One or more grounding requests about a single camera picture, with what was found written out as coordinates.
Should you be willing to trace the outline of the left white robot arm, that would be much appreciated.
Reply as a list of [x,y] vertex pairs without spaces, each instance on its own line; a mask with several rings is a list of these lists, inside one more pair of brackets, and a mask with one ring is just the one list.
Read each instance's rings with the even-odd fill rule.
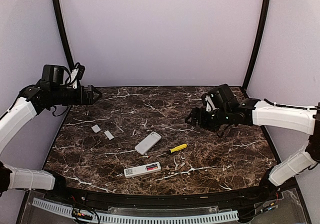
[[[18,131],[44,110],[61,106],[93,105],[103,94],[94,86],[80,84],[85,67],[77,63],[72,71],[64,66],[46,64],[41,79],[23,88],[12,106],[0,118],[0,149],[3,151]],[[43,171],[0,164],[0,191],[38,189],[50,191],[60,202],[67,202],[70,190],[63,177]]]

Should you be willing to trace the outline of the small remote battery cover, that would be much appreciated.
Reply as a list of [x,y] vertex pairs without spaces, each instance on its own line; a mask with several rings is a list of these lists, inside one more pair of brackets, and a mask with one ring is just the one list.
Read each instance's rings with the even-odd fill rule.
[[109,139],[109,140],[112,140],[114,139],[115,137],[111,134],[111,132],[109,130],[105,131],[104,134],[106,135],[106,137]]

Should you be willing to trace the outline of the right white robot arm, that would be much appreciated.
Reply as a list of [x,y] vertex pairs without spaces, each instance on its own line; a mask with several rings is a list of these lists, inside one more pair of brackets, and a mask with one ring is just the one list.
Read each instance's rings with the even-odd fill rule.
[[320,162],[320,107],[277,104],[247,98],[239,103],[227,84],[201,97],[203,107],[193,108],[185,122],[217,132],[222,125],[273,126],[309,135],[308,142],[285,161],[270,168],[256,188],[255,197],[266,201],[275,188]]

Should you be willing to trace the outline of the large white remote control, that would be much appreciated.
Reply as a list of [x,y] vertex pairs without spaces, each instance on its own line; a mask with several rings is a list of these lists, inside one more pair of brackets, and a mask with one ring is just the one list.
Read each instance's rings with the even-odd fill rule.
[[162,139],[162,136],[158,134],[157,132],[151,132],[146,136],[142,141],[140,141],[136,146],[135,150],[141,154],[144,155],[148,152],[155,144],[157,144]]

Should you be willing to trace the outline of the yellow handled screwdriver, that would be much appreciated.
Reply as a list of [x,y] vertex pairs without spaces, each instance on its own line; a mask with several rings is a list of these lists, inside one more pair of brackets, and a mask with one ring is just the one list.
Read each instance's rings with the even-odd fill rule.
[[181,145],[176,146],[176,147],[174,147],[172,149],[169,149],[168,151],[166,151],[166,152],[164,152],[164,153],[162,153],[160,155],[157,155],[157,157],[161,157],[161,156],[166,155],[166,154],[170,155],[170,154],[172,154],[174,152],[178,152],[180,150],[183,150],[183,149],[187,148],[187,146],[188,146],[187,144],[181,144]]

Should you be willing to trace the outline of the white battery cover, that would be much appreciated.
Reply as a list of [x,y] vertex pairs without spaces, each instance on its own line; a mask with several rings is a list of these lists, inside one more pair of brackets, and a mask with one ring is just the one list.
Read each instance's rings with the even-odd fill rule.
[[94,125],[94,126],[92,126],[91,128],[92,128],[92,130],[93,130],[95,133],[98,133],[98,132],[101,131],[99,125]]

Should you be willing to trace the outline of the small white remote control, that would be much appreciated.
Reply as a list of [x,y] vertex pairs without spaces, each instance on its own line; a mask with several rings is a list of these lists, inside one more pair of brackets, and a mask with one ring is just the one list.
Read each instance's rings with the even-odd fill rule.
[[[146,166],[149,166],[149,165],[152,165],[152,164],[157,164],[160,169],[159,170],[147,171]],[[133,177],[138,177],[138,176],[143,176],[143,175],[159,172],[161,170],[162,170],[162,168],[161,168],[160,163],[159,162],[154,162],[154,163],[150,163],[150,164],[146,164],[146,165],[142,165],[142,166],[137,166],[137,167],[124,169],[123,173],[124,173],[124,176],[126,178],[133,178]]]

